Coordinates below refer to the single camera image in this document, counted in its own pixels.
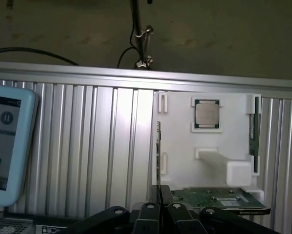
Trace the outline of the green RAM stick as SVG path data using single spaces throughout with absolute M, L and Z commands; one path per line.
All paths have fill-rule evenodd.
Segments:
M 260 119 L 261 119 L 261 96 L 248 95 L 247 111 L 250 116 L 249 123 L 249 151 L 250 155 L 258 156 Z

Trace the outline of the white parts rack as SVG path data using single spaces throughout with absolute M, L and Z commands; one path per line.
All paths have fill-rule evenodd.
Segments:
M 260 156 L 249 151 L 247 93 L 157 92 L 160 181 L 171 189 L 237 187 L 256 190 Z M 194 100 L 220 100 L 219 129 L 194 128 Z

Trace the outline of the open grey metal PC case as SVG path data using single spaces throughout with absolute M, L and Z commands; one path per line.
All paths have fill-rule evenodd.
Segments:
M 34 234 L 33 217 L 35 215 L 38 214 L 0 212 L 0 234 Z M 56 234 L 67 234 L 67 228 Z

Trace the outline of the silver CPU chip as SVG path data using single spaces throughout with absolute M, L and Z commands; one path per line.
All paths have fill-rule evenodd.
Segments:
M 220 126 L 220 100 L 195 99 L 194 100 L 194 128 L 219 129 Z

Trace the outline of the graphics card with metal bracket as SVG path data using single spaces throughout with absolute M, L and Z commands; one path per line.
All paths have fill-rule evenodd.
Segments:
M 240 188 L 189 187 L 172 190 L 174 202 L 189 204 L 195 211 L 216 207 L 236 215 L 268 215 L 271 209 Z

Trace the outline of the light blue teach pendant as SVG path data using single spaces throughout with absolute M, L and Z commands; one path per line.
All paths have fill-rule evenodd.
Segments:
M 38 102 L 31 90 L 0 85 L 0 207 L 22 192 Z

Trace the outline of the silver power supply with label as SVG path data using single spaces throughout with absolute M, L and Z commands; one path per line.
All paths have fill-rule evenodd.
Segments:
M 34 234 L 56 234 L 81 220 L 82 218 L 35 215 L 33 217 Z

